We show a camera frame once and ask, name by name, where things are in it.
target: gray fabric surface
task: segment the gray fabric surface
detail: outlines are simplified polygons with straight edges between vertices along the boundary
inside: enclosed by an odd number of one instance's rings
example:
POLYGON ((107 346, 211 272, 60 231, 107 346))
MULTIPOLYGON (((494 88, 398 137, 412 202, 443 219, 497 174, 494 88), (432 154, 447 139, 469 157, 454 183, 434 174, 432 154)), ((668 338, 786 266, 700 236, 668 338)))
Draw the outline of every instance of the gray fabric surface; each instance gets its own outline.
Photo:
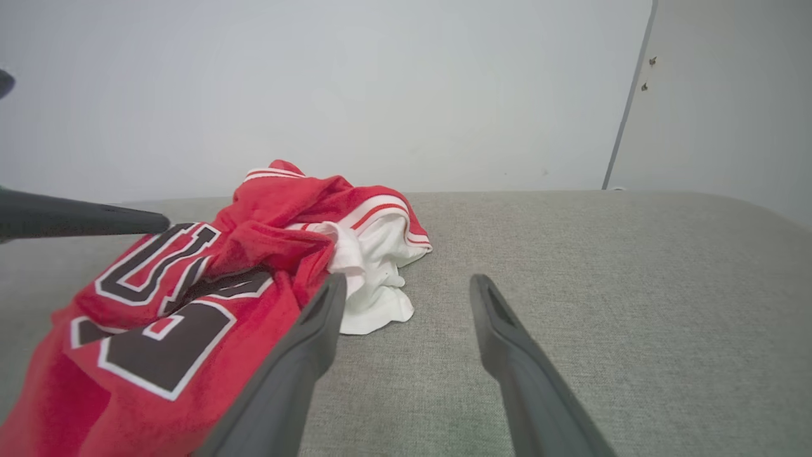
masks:
MULTIPOLYGON (((618 455, 808 455, 812 233, 702 194, 412 194, 435 251, 405 324, 341 337, 302 455, 510 455, 468 280, 487 273, 618 455)), ((211 220, 228 199, 133 205, 211 220)), ((64 306, 136 237, 0 246, 0 412, 64 306)))

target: white cloth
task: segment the white cloth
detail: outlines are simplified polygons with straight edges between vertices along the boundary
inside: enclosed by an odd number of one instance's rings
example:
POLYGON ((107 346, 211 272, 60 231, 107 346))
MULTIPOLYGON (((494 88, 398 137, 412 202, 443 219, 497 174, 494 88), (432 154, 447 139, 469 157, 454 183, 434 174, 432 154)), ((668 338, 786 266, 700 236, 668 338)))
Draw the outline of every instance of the white cloth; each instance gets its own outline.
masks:
POLYGON ((418 260, 430 248, 407 244, 407 224, 408 219, 395 213, 377 218, 362 231, 334 222, 307 227, 335 241, 327 270, 347 277, 341 333, 366 335, 392 321, 406 322, 414 314, 412 302, 400 290, 405 281, 398 267, 418 260))

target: red stripe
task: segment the red stripe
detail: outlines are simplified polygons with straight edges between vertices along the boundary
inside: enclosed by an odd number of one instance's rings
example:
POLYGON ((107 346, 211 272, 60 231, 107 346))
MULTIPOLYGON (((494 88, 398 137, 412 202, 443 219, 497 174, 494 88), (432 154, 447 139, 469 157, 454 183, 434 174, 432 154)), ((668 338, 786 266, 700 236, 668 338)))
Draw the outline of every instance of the red stripe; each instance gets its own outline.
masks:
POLYGON ((352 229, 353 230, 358 229, 360 226, 362 226, 364 224, 364 222, 367 221, 367 219, 372 217, 373 214, 375 214, 378 211, 385 210, 387 208, 398 208, 398 209, 401 209, 403 211, 406 211, 406 214, 408 214, 408 211, 406 210, 406 208, 400 206, 397 203, 386 203, 386 204, 383 204, 383 205, 378 205, 378 206, 372 208, 371 210, 369 210, 369 212, 367 212, 364 215, 364 217, 361 218, 361 220, 359 220, 358 222, 355 223, 355 225, 352 226, 352 229))

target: printed number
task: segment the printed number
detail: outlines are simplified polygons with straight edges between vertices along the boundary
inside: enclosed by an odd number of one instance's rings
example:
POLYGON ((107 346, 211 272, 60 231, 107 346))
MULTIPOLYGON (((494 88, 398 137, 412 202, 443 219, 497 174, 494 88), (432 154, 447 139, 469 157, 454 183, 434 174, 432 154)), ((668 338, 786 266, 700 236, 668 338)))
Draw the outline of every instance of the printed number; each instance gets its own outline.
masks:
MULTIPOLYGON (((148 305, 154 299, 161 278, 169 267, 182 259, 198 255, 207 246, 211 246, 219 235, 220 232, 208 224, 177 224, 139 246, 138 249, 104 272, 96 279, 96 293, 131 307, 148 305), (168 246, 171 246, 175 240, 192 230, 194 230, 192 239, 186 246, 174 252, 166 252, 168 246), (159 256, 161 260, 153 265, 143 284, 132 285, 127 283, 127 279, 152 263, 159 256)), ((207 260, 207 257, 201 257, 186 267, 186 271, 178 281, 179 287, 175 287, 173 294, 162 300, 158 309, 159 316, 169 314, 169 312, 177 308, 178 298, 183 295, 189 286, 197 281, 199 275, 205 270, 207 260)))
POLYGON ((272 282, 270 273, 255 268, 201 283, 184 297, 192 301, 175 313, 126 332, 78 317, 71 322, 71 345, 76 348, 101 339, 100 368, 174 401, 236 322, 223 305, 210 299, 259 297, 272 282))

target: red jersey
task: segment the red jersey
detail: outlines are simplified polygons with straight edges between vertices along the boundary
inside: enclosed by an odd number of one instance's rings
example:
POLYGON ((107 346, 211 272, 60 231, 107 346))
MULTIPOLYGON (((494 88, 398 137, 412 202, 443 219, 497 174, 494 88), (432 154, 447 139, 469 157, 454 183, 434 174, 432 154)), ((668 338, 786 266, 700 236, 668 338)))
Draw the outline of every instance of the red jersey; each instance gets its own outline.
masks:
POLYGON ((32 357, 0 429, 7 455, 185 455, 195 450, 321 286, 333 240, 406 215, 403 243, 430 249, 403 195, 251 171, 214 222, 141 238, 71 303, 32 357))

